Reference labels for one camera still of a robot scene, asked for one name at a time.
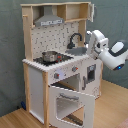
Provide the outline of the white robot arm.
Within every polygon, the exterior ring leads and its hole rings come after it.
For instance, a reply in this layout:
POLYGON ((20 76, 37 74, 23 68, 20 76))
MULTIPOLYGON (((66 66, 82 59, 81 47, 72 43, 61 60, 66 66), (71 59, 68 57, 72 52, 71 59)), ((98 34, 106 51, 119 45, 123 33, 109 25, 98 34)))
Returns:
POLYGON ((128 42, 119 40, 111 47, 109 39, 99 30, 88 31, 90 36, 87 54, 93 59, 100 59, 109 69, 120 70, 128 60, 128 42))

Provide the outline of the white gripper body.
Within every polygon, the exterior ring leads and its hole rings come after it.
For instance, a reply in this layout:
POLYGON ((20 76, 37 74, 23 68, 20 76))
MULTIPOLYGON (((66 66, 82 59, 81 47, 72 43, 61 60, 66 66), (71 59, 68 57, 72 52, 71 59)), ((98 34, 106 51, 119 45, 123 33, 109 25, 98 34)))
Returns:
POLYGON ((92 32, 88 31, 90 35, 90 40, 87 48, 87 54, 93 59, 103 60, 108 51, 109 39, 106 38, 99 30, 94 30, 92 32))

